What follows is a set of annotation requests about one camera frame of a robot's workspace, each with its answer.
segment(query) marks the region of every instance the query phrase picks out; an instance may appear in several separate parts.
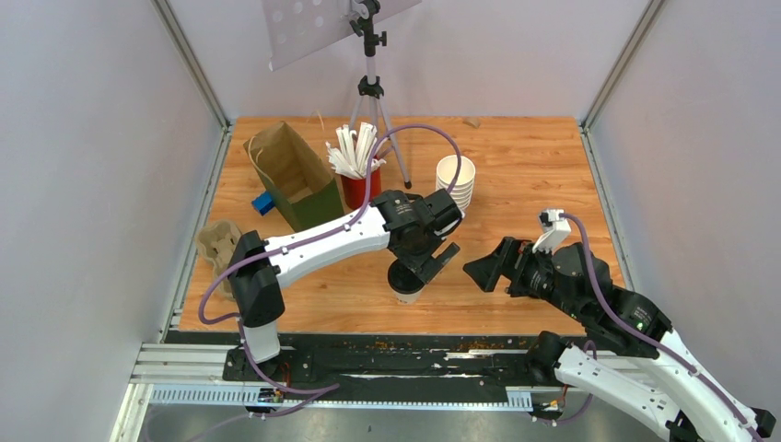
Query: white board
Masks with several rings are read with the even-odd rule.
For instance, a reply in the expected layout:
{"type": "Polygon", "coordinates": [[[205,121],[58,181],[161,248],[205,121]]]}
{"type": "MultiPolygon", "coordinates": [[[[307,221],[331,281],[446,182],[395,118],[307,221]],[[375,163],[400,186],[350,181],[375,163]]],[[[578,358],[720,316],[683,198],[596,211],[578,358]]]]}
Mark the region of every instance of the white board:
{"type": "MultiPolygon", "coordinates": [[[[394,16],[421,0],[383,0],[374,23],[394,16]]],[[[350,26],[352,0],[263,0],[269,69],[276,70],[337,41],[355,35],[350,26]]]]}

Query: red cup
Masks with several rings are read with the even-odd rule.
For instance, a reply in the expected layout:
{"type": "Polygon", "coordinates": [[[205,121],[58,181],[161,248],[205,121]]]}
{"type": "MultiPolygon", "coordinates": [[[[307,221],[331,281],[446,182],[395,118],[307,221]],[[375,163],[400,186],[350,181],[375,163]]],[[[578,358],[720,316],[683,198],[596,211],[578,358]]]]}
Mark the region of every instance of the red cup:
{"type": "MultiPolygon", "coordinates": [[[[342,177],[342,190],[344,191],[344,202],[347,203],[347,207],[355,210],[361,206],[364,202],[364,195],[366,194],[366,179],[353,180],[347,178],[345,175],[339,175],[342,177]]],[[[379,195],[382,192],[379,182],[379,168],[371,172],[371,188],[369,189],[368,199],[379,195]]]]}

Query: blue block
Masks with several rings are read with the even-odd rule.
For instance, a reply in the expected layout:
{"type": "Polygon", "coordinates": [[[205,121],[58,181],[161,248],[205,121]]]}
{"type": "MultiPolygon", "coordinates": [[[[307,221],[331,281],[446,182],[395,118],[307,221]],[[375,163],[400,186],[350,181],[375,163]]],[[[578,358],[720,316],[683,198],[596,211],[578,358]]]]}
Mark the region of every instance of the blue block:
{"type": "Polygon", "coordinates": [[[268,214],[271,209],[274,208],[274,201],[271,199],[271,194],[269,192],[263,192],[261,196],[252,200],[252,207],[260,212],[261,215],[268,214]]]}

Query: tripod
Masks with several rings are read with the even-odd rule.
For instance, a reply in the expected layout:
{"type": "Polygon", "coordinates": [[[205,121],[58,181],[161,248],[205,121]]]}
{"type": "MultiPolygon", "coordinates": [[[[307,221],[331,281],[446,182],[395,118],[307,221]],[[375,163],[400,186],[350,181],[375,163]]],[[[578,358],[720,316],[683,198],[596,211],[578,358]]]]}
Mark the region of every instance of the tripod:
{"type": "MultiPolygon", "coordinates": [[[[364,55],[367,59],[367,74],[361,78],[358,83],[358,99],[353,107],[353,114],[350,116],[350,130],[355,129],[358,113],[361,110],[361,104],[364,97],[368,97],[368,114],[371,119],[371,123],[374,127],[378,126],[378,117],[381,115],[382,120],[385,122],[385,130],[389,131],[393,128],[391,124],[391,117],[388,114],[388,109],[385,107],[385,102],[382,100],[382,96],[385,95],[385,91],[382,86],[379,85],[379,76],[377,76],[377,67],[375,65],[374,55],[377,53],[377,46],[380,44],[385,46],[388,44],[388,35],[384,30],[382,35],[374,33],[374,16],[379,12],[378,0],[351,0],[351,4],[359,17],[350,21],[350,26],[358,37],[364,38],[364,55]]],[[[390,136],[390,147],[386,148],[382,152],[378,153],[378,158],[383,158],[389,154],[393,149],[396,153],[396,159],[399,161],[399,169],[402,171],[404,178],[404,187],[410,189],[413,187],[410,181],[410,175],[407,172],[407,167],[404,166],[404,159],[402,158],[402,152],[399,150],[399,143],[396,141],[396,134],[390,136]]]]}

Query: tripod leg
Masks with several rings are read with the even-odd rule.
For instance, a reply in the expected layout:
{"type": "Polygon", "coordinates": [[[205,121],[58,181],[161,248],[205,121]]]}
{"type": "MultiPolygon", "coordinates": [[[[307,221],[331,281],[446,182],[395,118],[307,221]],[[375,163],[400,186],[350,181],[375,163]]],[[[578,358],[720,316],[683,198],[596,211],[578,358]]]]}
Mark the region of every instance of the tripod leg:
{"type": "MultiPolygon", "coordinates": [[[[385,109],[385,102],[382,101],[382,99],[378,99],[377,101],[379,102],[379,110],[382,113],[382,120],[385,122],[385,130],[389,131],[390,129],[393,129],[391,116],[388,114],[388,110],[385,109]]],[[[396,152],[396,159],[399,161],[399,169],[402,171],[402,177],[404,177],[404,187],[411,189],[413,183],[410,181],[410,174],[407,172],[407,167],[404,165],[404,158],[402,157],[402,151],[399,149],[399,143],[396,141],[396,134],[390,136],[390,147],[385,149],[379,157],[385,157],[390,149],[393,149],[393,151],[396,152]]]]}
{"type": "Polygon", "coordinates": [[[378,100],[375,99],[374,97],[368,98],[368,115],[369,115],[369,119],[371,119],[371,123],[374,124],[374,127],[376,127],[379,130],[379,126],[378,126],[379,120],[377,119],[377,101],[378,100]]]}
{"type": "Polygon", "coordinates": [[[356,100],[355,106],[353,106],[353,114],[350,116],[350,130],[354,130],[356,128],[356,120],[358,119],[358,113],[361,111],[361,103],[364,100],[363,95],[359,95],[358,99],[356,100]]]}

